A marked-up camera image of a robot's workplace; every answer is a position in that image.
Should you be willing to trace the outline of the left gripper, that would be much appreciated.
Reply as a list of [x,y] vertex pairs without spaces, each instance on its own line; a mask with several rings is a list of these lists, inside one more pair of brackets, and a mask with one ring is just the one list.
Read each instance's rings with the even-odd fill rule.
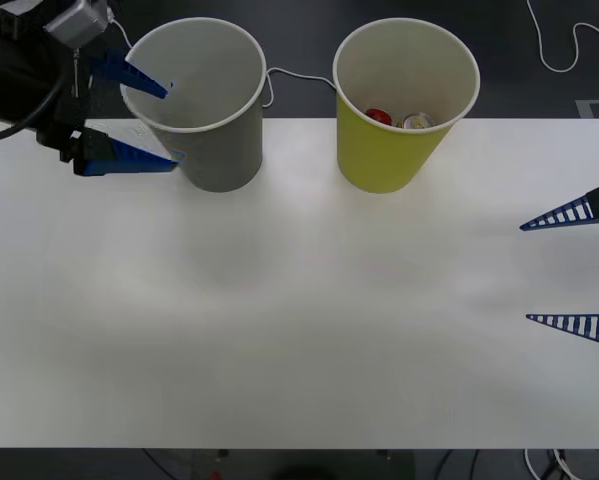
[[[0,122],[4,133],[36,132],[81,177],[169,173],[178,162],[84,128],[93,41],[91,14],[0,14]],[[91,73],[159,99],[169,92],[115,50],[90,61]]]

